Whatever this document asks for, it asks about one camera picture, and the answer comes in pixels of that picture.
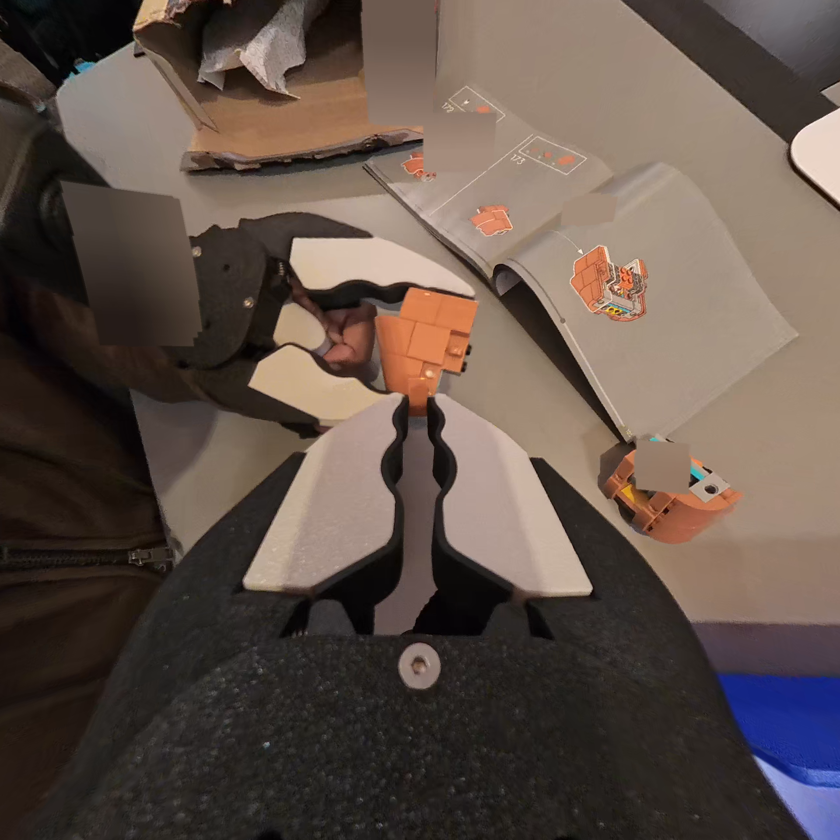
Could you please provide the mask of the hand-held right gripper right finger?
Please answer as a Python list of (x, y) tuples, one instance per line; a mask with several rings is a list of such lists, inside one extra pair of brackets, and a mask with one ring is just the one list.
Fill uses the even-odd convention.
[(577, 597), (592, 583), (528, 453), (448, 395), (427, 406), (434, 577), (467, 597)]

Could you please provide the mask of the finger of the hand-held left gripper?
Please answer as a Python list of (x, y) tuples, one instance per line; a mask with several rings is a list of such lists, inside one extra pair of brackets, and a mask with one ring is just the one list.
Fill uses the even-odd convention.
[(310, 299), (325, 308), (362, 299), (394, 305), (413, 288), (475, 297), (472, 286), (451, 270), (378, 237), (294, 238), (289, 267)]
[(353, 377), (327, 371), (315, 353), (293, 343), (284, 344), (258, 362), (248, 386), (310, 415), (319, 424), (340, 424), (389, 401), (389, 395)]

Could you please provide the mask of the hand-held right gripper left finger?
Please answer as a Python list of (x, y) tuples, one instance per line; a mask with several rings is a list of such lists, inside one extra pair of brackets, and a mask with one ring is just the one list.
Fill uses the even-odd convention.
[(379, 560), (397, 570), (371, 593), (395, 589), (407, 420), (407, 398), (387, 395), (309, 447), (245, 573), (247, 591), (318, 594)]

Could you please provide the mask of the brown toy brick assembly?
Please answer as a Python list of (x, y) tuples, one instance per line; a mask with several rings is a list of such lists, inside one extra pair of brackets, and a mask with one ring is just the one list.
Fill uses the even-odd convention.
[(443, 373), (463, 373), (478, 306), (470, 298), (413, 288), (398, 314), (377, 316), (374, 328), (386, 389), (408, 398), (407, 379), (426, 377), (434, 381), (429, 386), (432, 397)]

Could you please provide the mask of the brown toy brick vehicle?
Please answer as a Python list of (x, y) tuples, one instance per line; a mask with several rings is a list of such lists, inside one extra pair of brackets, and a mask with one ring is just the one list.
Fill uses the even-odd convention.
[(614, 501), (638, 533), (661, 543), (687, 543), (731, 514), (743, 494), (702, 461), (690, 457), (686, 489), (644, 489), (635, 470), (636, 445), (600, 481), (603, 496)]

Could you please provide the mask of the blue plastic bin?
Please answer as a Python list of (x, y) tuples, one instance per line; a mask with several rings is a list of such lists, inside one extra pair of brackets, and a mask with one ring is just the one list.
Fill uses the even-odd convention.
[(751, 751), (789, 778), (839, 787), (839, 678), (719, 674)]

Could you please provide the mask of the torn cardboard box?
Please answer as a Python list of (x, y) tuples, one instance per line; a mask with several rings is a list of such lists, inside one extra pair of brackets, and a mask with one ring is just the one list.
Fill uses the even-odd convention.
[(369, 120), (362, 2), (327, 2), (307, 30), (304, 63), (286, 74), (289, 96), (263, 88), (244, 68), (226, 74), (223, 90), (198, 81), (205, 22), (233, 3), (146, 1), (133, 24), (136, 44), (195, 126), (182, 172), (247, 172), (423, 139), (418, 125)]

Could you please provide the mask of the open grey booklet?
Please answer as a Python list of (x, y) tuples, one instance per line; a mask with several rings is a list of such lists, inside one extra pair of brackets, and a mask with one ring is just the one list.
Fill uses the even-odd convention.
[(674, 166), (615, 174), (468, 85), (442, 112), (493, 114), (495, 160), (434, 174), (417, 147), (365, 170), (497, 297), (530, 289), (625, 439), (674, 432), (796, 337)]

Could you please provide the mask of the crumpled grey paper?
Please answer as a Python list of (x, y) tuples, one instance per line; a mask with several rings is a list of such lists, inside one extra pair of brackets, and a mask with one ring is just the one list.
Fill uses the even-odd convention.
[(306, 59), (306, 33), (322, 1), (240, 1), (213, 11), (202, 32), (197, 79), (224, 89), (226, 74), (244, 68), (268, 91), (289, 96), (286, 74)]

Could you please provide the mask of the person's brown jacket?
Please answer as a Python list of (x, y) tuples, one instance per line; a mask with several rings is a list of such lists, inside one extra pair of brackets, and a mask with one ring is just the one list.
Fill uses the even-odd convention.
[(2, 45), (2, 838), (42, 806), (172, 566), (129, 407), (160, 358), (102, 347), (63, 181), (99, 184)]

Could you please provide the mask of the white stand with flat base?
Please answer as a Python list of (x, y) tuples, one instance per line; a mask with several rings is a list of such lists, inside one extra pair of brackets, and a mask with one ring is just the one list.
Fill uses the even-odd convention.
[(839, 207), (839, 109), (804, 126), (789, 148), (791, 166)]

